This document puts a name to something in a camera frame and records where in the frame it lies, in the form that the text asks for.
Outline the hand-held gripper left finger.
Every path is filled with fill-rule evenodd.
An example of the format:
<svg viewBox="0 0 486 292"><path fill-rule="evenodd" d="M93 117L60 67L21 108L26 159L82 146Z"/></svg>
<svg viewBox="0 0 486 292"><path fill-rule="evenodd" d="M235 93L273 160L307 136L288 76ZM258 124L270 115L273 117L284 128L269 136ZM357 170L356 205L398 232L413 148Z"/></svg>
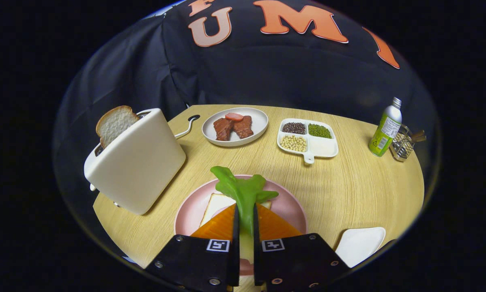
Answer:
<svg viewBox="0 0 486 292"><path fill-rule="evenodd" d="M232 292L239 285L239 214L227 209L230 240L174 235L145 268L178 292Z"/></svg>

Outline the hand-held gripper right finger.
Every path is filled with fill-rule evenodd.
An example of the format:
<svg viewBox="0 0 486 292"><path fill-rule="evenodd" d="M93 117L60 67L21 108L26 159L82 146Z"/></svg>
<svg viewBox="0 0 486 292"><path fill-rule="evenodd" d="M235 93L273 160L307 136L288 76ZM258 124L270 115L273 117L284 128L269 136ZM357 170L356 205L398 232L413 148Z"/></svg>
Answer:
<svg viewBox="0 0 486 292"><path fill-rule="evenodd" d="M352 268L317 233L263 240L254 205L254 283L262 292L324 292Z"/></svg>

